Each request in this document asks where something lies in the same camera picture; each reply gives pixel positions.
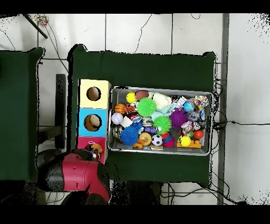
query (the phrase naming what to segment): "gray metal bin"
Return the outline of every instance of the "gray metal bin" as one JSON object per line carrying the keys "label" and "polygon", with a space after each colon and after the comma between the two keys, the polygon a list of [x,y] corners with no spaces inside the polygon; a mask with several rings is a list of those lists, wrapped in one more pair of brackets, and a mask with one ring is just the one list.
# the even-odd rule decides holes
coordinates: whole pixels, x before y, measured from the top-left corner
{"label": "gray metal bin", "polygon": [[[209,100],[209,105],[205,107],[206,114],[206,128],[204,130],[204,139],[201,142],[201,148],[185,148],[177,147],[176,141],[179,138],[179,130],[171,128],[170,131],[175,140],[175,146],[172,148],[163,147],[163,150],[151,150],[150,145],[144,146],[143,149],[134,148],[132,146],[124,145],[114,138],[112,133],[113,123],[111,122],[112,109],[116,104],[127,104],[126,95],[129,92],[136,92],[138,90],[145,90],[148,92],[159,92],[167,96],[179,95],[185,98],[191,98],[197,95],[206,96]],[[138,88],[138,87],[112,87],[110,90],[109,98],[109,125],[108,125],[108,138],[107,146],[112,151],[122,152],[139,152],[139,153],[160,153],[160,154],[178,154],[178,155],[193,155],[193,156],[205,156],[210,153],[211,139],[212,139],[212,126],[213,126],[213,94],[210,92],[198,92],[198,91],[184,91],[184,90],[170,90],[170,89],[152,89],[152,88]]]}

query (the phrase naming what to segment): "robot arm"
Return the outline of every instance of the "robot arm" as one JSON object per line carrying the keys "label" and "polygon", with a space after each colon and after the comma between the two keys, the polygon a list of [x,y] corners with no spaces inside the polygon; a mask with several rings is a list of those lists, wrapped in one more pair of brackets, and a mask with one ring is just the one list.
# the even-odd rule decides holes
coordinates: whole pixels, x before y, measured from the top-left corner
{"label": "robot arm", "polygon": [[78,192],[83,204],[108,204],[110,200],[109,176],[105,166],[92,161],[95,156],[86,150],[53,155],[38,167],[37,185],[41,190]]}

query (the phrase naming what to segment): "stacked cubby boxes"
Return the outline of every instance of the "stacked cubby boxes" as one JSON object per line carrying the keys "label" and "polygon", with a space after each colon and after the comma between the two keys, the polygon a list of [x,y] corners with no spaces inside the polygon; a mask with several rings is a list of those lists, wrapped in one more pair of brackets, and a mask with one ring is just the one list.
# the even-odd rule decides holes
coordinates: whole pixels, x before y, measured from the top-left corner
{"label": "stacked cubby boxes", "polygon": [[[100,162],[104,164],[108,155],[107,128],[111,84],[105,80],[80,79],[78,85],[77,116],[79,116],[79,124],[77,124],[77,129],[79,134],[77,148],[85,148],[91,143],[99,144],[103,149]],[[99,98],[96,101],[93,101],[88,97],[88,91],[91,87],[95,87],[99,92]],[[101,119],[101,126],[99,129],[95,131],[86,129],[84,120],[88,115],[97,115]]]}

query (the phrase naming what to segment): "white ball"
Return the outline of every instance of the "white ball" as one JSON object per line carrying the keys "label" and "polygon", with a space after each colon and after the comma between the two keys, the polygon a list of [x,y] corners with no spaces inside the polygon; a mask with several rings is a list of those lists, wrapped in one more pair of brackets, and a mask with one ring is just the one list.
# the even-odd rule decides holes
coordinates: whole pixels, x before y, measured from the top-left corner
{"label": "white ball", "polygon": [[111,121],[115,124],[118,125],[120,123],[122,123],[122,121],[124,120],[123,115],[121,115],[120,113],[114,113],[111,117]]}
{"label": "white ball", "polygon": [[160,135],[153,135],[152,136],[152,143],[155,146],[162,145],[162,137]]}

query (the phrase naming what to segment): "green cloth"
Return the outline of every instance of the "green cloth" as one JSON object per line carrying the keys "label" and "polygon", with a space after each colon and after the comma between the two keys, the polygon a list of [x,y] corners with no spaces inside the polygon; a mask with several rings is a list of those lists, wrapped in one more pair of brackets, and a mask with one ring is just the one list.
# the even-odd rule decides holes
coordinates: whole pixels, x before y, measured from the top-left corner
{"label": "green cloth", "polygon": [[0,51],[0,180],[35,180],[37,61],[43,48]]}
{"label": "green cloth", "polygon": [[[203,56],[86,52],[79,44],[71,49],[68,61],[70,69],[73,67],[69,76],[72,78],[71,148],[75,147],[78,79],[107,80],[113,86],[213,92],[213,52]],[[118,169],[123,180],[200,182],[204,186],[209,182],[209,155],[109,152],[106,162],[110,179],[118,177]]]}

